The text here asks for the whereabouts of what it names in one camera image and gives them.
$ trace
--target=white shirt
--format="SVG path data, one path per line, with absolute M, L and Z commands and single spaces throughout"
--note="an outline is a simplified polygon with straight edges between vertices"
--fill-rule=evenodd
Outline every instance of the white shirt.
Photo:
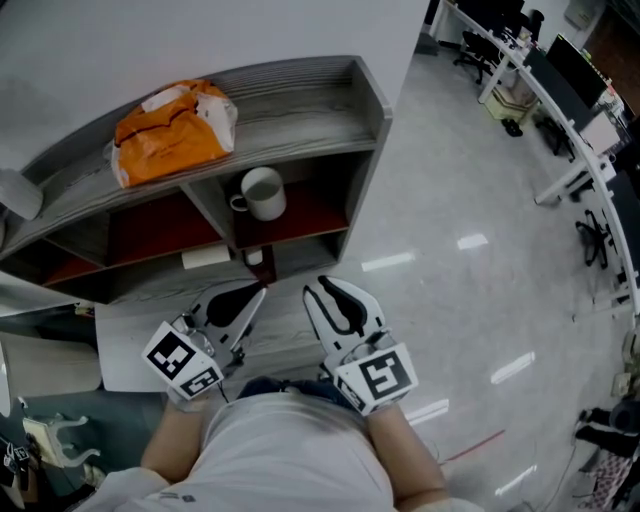
M 235 401 L 208 426 L 189 477 L 169 486 L 134 468 L 111 473 L 78 512 L 392 511 L 389 478 L 362 418 L 329 402 L 272 393 Z M 460 500 L 420 512 L 482 512 Z

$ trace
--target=forearm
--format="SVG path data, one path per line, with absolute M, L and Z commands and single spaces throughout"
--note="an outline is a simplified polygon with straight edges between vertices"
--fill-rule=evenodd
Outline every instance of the forearm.
M 171 401 L 153 434 L 141 466 L 158 473 L 168 482 L 182 482 L 200 455 L 204 411 L 184 413 Z
M 369 435 L 393 486 L 396 505 L 413 505 L 446 499 L 446 482 L 440 466 L 409 425 L 397 405 L 367 418 Z

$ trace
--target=cable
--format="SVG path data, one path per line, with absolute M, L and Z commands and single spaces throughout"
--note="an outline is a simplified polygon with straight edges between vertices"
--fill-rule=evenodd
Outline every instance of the cable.
M 229 399 L 227 398 L 227 395 L 224 394 L 224 388 L 222 387 L 222 382 L 218 382 L 218 389 L 220 390 L 220 394 L 222 395 L 222 398 L 224 398 L 224 401 L 229 403 Z
M 551 499 L 549 500 L 549 503 L 547 503 L 547 505 L 540 512 L 547 512 L 547 510 L 549 509 L 549 507 L 551 506 L 553 501 L 556 499 L 556 496 L 558 496 L 558 493 L 560 492 L 560 488 L 562 487 L 564 479 L 567 476 L 567 473 L 569 472 L 569 467 L 571 466 L 571 463 L 573 462 L 573 457 L 576 454 L 576 448 L 577 448 L 577 445 L 575 445 L 573 447 L 573 451 L 571 452 L 571 456 L 569 457 L 569 462 L 567 462 L 567 467 L 564 468 L 564 471 L 562 472 L 562 476 L 560 477 L 560 482 L 558 482 L 558 487 L 556 489 L 556 492 L 553 493 L 553 496 L 551 496 Z

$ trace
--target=bag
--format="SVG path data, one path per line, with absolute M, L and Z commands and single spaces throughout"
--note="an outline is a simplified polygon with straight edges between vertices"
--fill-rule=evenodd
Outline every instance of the bag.
M 233 151 L 238 110 L 207 80 L 172 84 L 118 123 L 111 168 L 122 188 Z

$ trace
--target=wall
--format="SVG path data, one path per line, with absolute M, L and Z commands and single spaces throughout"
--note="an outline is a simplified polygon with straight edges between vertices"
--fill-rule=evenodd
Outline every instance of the wall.
M 544 14 L 545 20 L 542 23 L 539 39 L 542 45 L 548 47 L 553 43 L 556 35 L 562 33 L 578 48 L 582 48 L 597 25 L 606 6 L 606 0 L 596 1 L 598 2 L 597 15 L 587 30 L 578 30 L 564 17 L 564 11 L 567 10 L 570 0 L 525 0 L 522 12 L 528 15 L 529 11 L 537 9 Z M 464 25 L 453 16 L 450 18 L 447 23 L 449 26 L 439 29 L 438 39 L 459 43 L 461 39 L 460 33 L 464 29 Z
M 258 62 L 362 55 L 395 104 L 427 0 L 9 0 L 0 165 L 158 86 Z

